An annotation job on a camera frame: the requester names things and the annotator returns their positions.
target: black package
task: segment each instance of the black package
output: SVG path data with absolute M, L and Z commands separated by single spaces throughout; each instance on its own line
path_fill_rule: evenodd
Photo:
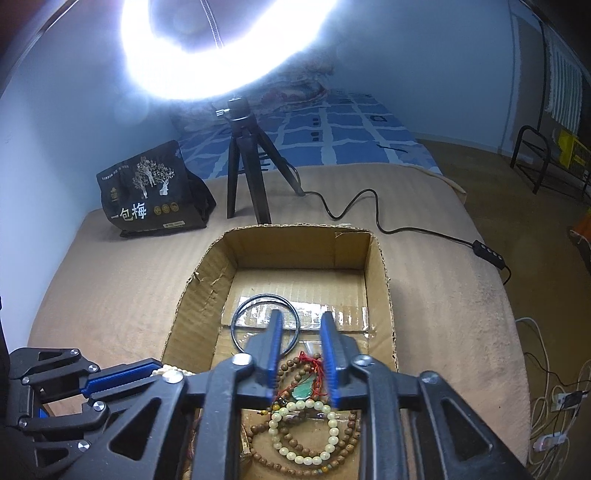
M 96 176 L 103 211 L 121 236 L 205 228 L 216 206 L 202 179 L 185 167 L 176 140 Z

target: beige blanket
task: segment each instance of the beige blanket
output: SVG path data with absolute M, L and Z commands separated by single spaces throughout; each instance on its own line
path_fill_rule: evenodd
M 304 167 L 304 189 L 340 213 L 361 189 L 380 196 L 385 229 L 417 226 L 481 239 L 449 182 L 390 164 Z M 185 282 L 224 231 L 256 223 L 245 179 L 237 214 L 226 219 L 226 179 L 208 185 L 218 206 L 205 230 L 121 239 L 101 210 L 90 212 L 53 278 L 30 346 L 79 348 L 102 367 L 159 358 Z M 320 199 L 297 197 L 265 173 L 274 223 L 333 224 Z M 495 267 L 470 248 L 421 233 L 381 234 L 374 200 L 362 197 L 342 220 L 375 233 L 388 269 L 400 370 L 432 369 L 521 459 L 530 431 L 525 366 L 514 317 Z

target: wooden floor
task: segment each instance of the wooden floor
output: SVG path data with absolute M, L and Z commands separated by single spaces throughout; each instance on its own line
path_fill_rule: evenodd
M 564 383 L 575 382 L 591 358 L 591 275 L 567 232 L 586 206 L 546 189 L 533 195 L 531 184 L 510 169 L 508 158 L 459 145 L 423 143 L 444 175 L 467 191 L 466 209 L 476 227 L 511 268 L 506 291 L 515 318 L 529 316 L 538 322 L 551 370 Z M 543 364 L 533 332 L 523 323 L 518 331 L 523 350 Z M 528 359 L 525 363 L 531 398 L 543 395 L 545 373 Z M 591 478 L 591 399 L 583 400 L 569 438 L 570 453 L 560 479 Z

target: metal ring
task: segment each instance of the metal ring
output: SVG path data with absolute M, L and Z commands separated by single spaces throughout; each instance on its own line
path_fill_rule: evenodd
M 252 303 L 253 301 L 259 300 L 259 299 L 272 299 L 272 300 L 260 301 L 258 303 L 259 304 L 260 303 L 275 303 L 275 304 L 283 305 L 291 312 L 291 314 L 296 319 L 295 334 L 291 338 L 289 345 L 287 345 L 286 349 L 283 350 L 283 352 L 281 353 L 281 356 L 286 356 L 292 350 L 292 348 L 296 346 L 298 338 L 300 337 L 300 330 L 301 330 L 300 317 L 297 314 L 297 311 L 294 308 L 294 306 L 288 300 L 284 299 L 283 297 L 280 297 L 279 295 L 275 295 L 272 293 L 260 293 L 258 295 L 254 295 L 254 296 L 250 297 L 248 300 L 243 301 L 238 306 L 238 308 L 234 312 L 234 315 L 232 315 L 232 321 L 230 322 L 230 335 L 232 335 L 232 342 L 234 342 L 234 345 L 236 346 L 236 348 L 238 349 L 239 352 L 246 353 L 244 351 L 244 349 L 240 345 L 238 345 L 238 340 L 236 340 L 236 321 L 238 320 L 238 317 L 245 312 L 249 303 Z

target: blue bedsheet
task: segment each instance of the blue bedsheet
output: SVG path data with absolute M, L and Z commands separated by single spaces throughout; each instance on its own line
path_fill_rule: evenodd
M 318 106 L 261 115 L 258 123 L 295 167 L 379 162 L 441 173 L 425 146 L 371 95 L 333 90 Z M 187 168 L 207 180 L 228 175 L 229 140 L 229 126 L 221 125 L 187 134 L 178 143 Z M 275 169 L 268 160 L 262 164 L 264 170 Z

